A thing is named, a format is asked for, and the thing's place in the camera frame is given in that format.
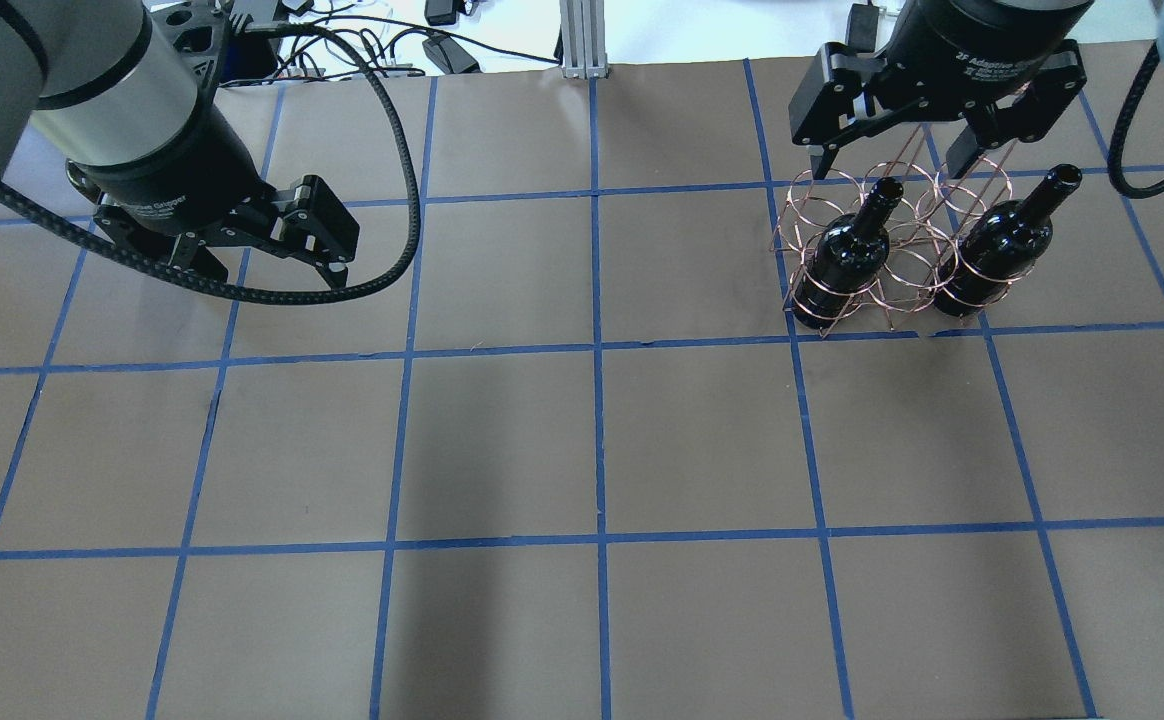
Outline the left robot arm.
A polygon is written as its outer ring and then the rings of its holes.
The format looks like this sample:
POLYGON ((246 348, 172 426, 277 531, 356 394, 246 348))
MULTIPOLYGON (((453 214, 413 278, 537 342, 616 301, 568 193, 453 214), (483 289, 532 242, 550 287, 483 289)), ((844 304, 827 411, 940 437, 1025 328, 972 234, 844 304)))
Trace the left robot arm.
POLYGON ((229 1, 0 1, 0 206, 102 258, 206 295, 334 304, 361 228, 329 184, 260 173, 217 109, 230 44, 262 24, 229 1), (5 181, 33 127, 93 206, 81 231, 5 181))

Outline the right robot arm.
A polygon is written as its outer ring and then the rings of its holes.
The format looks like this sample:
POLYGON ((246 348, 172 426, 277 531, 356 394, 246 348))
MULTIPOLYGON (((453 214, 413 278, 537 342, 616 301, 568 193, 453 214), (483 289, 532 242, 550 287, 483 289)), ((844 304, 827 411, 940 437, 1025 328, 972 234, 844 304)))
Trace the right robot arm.
MULTIPOLYGON (((858 138, 903 123, 963 120, 946 164, 949 174, 966 176, 998 147, 1043 138, 1080 94, 1088 72, 1069 33, 1095 5, 903 1, 883 49, 819 47, 788 104, 792 143, 810 147, 821 179, 858 138)), ((1152 5, 1158 35, 1117 114, 1108 169, 1120 167, 1141 94, 1164 64, 1164 1, 1152 5)))

